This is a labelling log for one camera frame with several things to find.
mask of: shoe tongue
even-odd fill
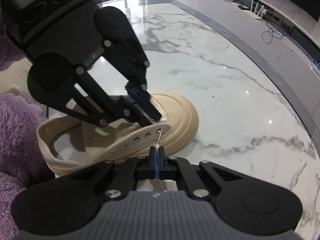
[[[162,114],[161,120],[157,123],[167,123],[168,120],[166,113],[162,106],[158,103],[158,101],[155,98],[151,98],[150,102]],[[121,149],[121,147],[123,147],[124,145],[132,144],[132,141],[126,141],[126,138],[128,137],[130,137],[130,140],[132,140],[132,136],[130,135],[133,135],[138,130],[143,131],[149,129],[149,127],[141,128],[139,124],[129,123],[124,119],[119,119],[113,123],[110,123],[104,128],[97,127],[87,122],[83,122],[82,135],[85,150],[90,159],[96,159],[97,155],[101,155],[101,153],[104,153],[104,155],[112,154],[115,150]],[[148,144],[140,144],[140,148],[137,147],[137,145],[136,147],[134,147],[135,151],[144,148]]]

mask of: marble floor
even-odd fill
[[[172,4],[113,1],[128,17],[151,63],[148,91],[180,93],[196,107],[194,140],[176,154],[192,164],[210,160],[292,190],[303,204],[297,234],[320,233],[320,159],[291,105],[242,51]],[[126,79],[100,58],[89,72],[110,95]]]

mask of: shoe eyelet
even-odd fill
[[[140,136],[136,136],[136,137],[134,138],[134,142],[133,142],[133,143],[137,143],[139,140],[140,140]]]

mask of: pair of shoes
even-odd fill
[[[90,98],[87,99],[100,110]],[[130,157],[147,156],[150,146],[156,144],[160,129],[160,145],[164,147],[166,155],[174,154],[188,145],[199,125],[198,114],[192,103],[181,95],[169,92],[152,93],[150,102],[161,113],[162,118],[147,127],[119,119],[100,128],[71,116],[42,123],[37,135],[47,165],[55,174],[63,176],[105,160],[119,163]],[[78,105],[74,110],[84,112]],[[54,153],[53,143],[72,129],[78,129],[74,139],[78,141],[78,145],[74,142],[73,146],[85,149],[85,161],[57,159],[57,153]]]

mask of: black cable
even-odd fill
[[[284,37],[284,34],[283,34],[281,31],[279,31],[277,28],[271,27],[271,26],[269,25],[269,23],[274,23],[274,24],[276,24],[275,22],[272,22],[272,21],[270,20],[270,19],[272,19],[272,18],[274,18],[274,17],[273,17],[273,16],[272,16],[272,17],[269,17],[269,18],[267,18],[267,20],[266,20],[266,24],[267,24],[267,27],[268,27],[269,29],[268,29],[267,31],[261,33],[261,38],[262,38],[263,42],[264,42],[265,44],[267,44],[267,45],[269,45],[269,44],[272,43],[273,38],[277,38],[277,39],[283,40],[283,37]],[[263,35],[264,35],[265,33],[269,33],[270,36],[271,36],[271,40],[270,40],[269,43],[265,42],[265,40],[264,40],[264,38],[263,38]]]

